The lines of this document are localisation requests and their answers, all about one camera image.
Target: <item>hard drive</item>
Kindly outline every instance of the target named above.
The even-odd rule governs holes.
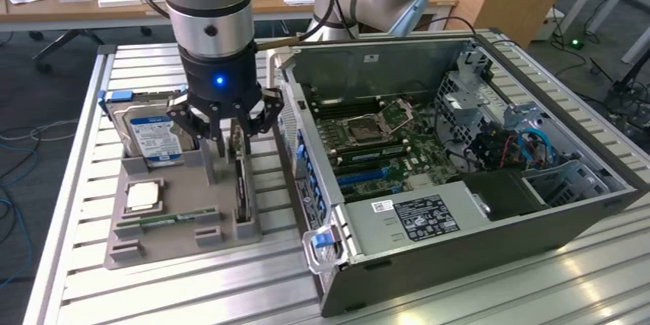
[[[101,106],[125,144],[126,155],[130,158],[143,157],[150,167],[183,164],[183,151],[198,149],[194,138],[167,117],[173,95],[171,91],[113,91],[101,98]]]

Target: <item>motherboard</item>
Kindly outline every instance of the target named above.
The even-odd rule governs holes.
[[[317,105],[317,127],[346,203],[441,185],[458,175],[430,109],[409,97]]]

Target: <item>blue cable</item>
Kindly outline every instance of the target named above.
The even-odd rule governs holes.
[[[538,135],[542,138],[542,141],[545,142],[546,148],[550,150],[550,157],[553,158],[553,163],[556,164],[558,157],[556,156],[553,145],[550,144],[549,136],[546,136],[546,133],[544,133],[540,129],[524,129],[520,132],[517,143],[522,147],[522,153],[524,153],[526,159],[533,160],[533,155],[524,148],[524,146],[525,146],[525,137],[524,137],[525,133],[532,133],[534,135]]]
[[[8,145],[4,145],[4,144],[0,144],[0,148],[6,148],[7,150],[14,150],[14,151],[28,151],[34,155],[32,166],[15,179],[10,180],[7,183],[0,184],[0,187],[4,188],[4,187],[8,187],[11,184],[16,184],[19,182],[19,180],[22,180],[23,178],[26,178],[26,176],[36,168],[36,165],[39,164],[39,153],[32,148],[15,148],[14,146],[8,146]]]
[[[0,199],[0,202],[4,203],[7,207],[10,209],[14,209],[15,211],[16,217],[19,218],[20,230],[23,231],[24,243],[28,247],[28,259],[26,260],[23,266],[16,271],[16,273],[14,273],[14,275],[3,283],[0,283],[0,289],[3,289],[10,284],[10,282],[23,274],[24,270],[32,266],[34,252],[32,252],[32,241],[30,240],[28,228],[24,224],[23,213],[20,212],[19,207],[6,199]]]
[[[15,179],[10,180],[7,183],[4,184],[0,184],[0,187],[4,188],[15,183],[18,183],[23,178],[26,178],[26,176],[34,171],[34,169],[36,168],[36,165],[39,164],[39,153],[36,152],[35,149],[32,148],[16,148],[14,146],[8,146],[8,145],[4,145],[4,144],[0,144],[0,148],[6,148],[7,150],[14,150],[14,151],[28,151],[30,153],[32,153],[34,155],[34,162],[32,162],[32,166],[27,169],[27,171],[20,174]],[[23,217],[23,213],[19,209],[19,206],[16,206],[10,200],[7,199],[0,199],[0,202],[4,203],[7,205],[7,208],[10,210],[14,209],[14,212],[15,212],[15,217],[19,219],[19,226],[20,226],[20,230],[23,232],[23,236],[24,236],[24,242],[26,242],[26,245],[28,247],[28,258],[23,264],[23,266],[19,268],[19,270],[16,271],[16,273],[14,273],[14,275],[3,282],[0,283],[0,289],[6,288],[7,285],[10,285],[11,281],[14,281],[14,279],[16,279],[22,274],[23,272],[26,271],[26,269],[31,268],[32,267],[32,262],[34,262],[34,252],[32,252],[32,240],[30,239],[30,233],[28,233],[28,227],[26,226],[24,224],[24,217]]]

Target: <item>aluminum extrusion table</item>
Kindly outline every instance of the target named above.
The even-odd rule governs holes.
[[[489,40],[501,35],[482,32]],[[505,55],[601,142],[650,181],[649,156],[525,52]],[[261,81],[266,59],[258,59]],[[510,77],[496,84],[530,100]],[[265,238],[259,244],[109,271],[103,268],[122,143],[97,92],[185,84],[175,44],[119,46],[99,55],[24,323],[437,324],[569,323],[650,319],[650,199],[593,226],[557,251],[520,260],[354,313],[325,319],[287,182],[270,135],[253,144]]]

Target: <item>ram module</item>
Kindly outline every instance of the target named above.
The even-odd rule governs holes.
[[[337,165],[345,166],[350,164],[367,163],[370,161],[381,161],[385,159],[399,158],[409,154],[410,146],[398,145],[382,148],[366,148],[363,150],[343,152],[337,154]]]
[[[138,220],[118,222],[118,227],[125,227],[131,225],[141,225],[145,228],[170,226],[170,225],[179,224],[182,222],[194,221],[199,215],[203,215],[206,213],[214,213],[214,212],[217,212],[215,208],[198,209],[197,211],[191,211],[191,212],[174,213],[169,215],[141,218]]]

